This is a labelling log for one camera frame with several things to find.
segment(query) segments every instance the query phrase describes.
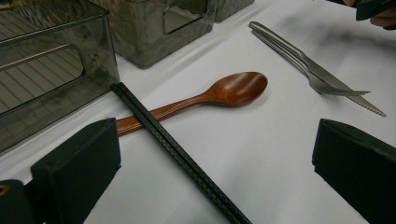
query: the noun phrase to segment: chopsticks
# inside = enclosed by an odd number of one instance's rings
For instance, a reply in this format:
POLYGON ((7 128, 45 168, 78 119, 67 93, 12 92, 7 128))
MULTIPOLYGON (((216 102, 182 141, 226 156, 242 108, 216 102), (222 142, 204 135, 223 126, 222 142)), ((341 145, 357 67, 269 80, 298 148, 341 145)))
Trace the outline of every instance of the chopsticks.
POLYGON ((198 188, 218 207, 224 216, 232 223, 251 223, 122 82, 112 84, 110 89, 134 112, 137 119, 187 172, 198 188))

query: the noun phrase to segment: brown spoon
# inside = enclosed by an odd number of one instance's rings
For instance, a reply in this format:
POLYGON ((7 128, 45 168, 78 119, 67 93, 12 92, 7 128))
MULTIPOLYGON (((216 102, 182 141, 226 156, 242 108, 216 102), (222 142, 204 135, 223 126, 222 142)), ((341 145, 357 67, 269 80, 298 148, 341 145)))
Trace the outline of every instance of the brown spoon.
MULTIPOLYGON (((261 73, 238 73, 220 79, 199 95, 151 110, 150 113, 155 119, 163 120, 194 105, 247 105, 264 92, 267 84, 267 78, 261 73)), ((119 136, 123 136, 142 129, 143 125, 134 116, 131 116, 118 119, 117 127, 119 136)))

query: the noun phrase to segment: white tablecloth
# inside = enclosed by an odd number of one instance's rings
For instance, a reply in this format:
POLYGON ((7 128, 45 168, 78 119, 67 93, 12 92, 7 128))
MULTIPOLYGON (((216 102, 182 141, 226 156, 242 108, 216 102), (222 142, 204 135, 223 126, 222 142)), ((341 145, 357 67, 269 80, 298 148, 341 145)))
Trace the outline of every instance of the white tablecloth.
MULTIPOLYGON (((230 74, 257 71, 265 93, 237 108, 203 105, 162 121, 253 223, 367 223, 314 172, 320 119, 341 121, 396 147, 396 33, 355 21, 355 9, 324 0, 256 0, 213 31, 140 70, 117 57, 120 79, 148 109, 205 91, 230 74), (345 97, 320 95, 248 28, 258 21, 388 116, 345 97)), ((112 92, 0 157, 0 179, 28 183, 29 167, 78 130, 132 115, 112 92)), ((228 223, 146 131, 120 138, 122 167, 86 223, 228 223)))

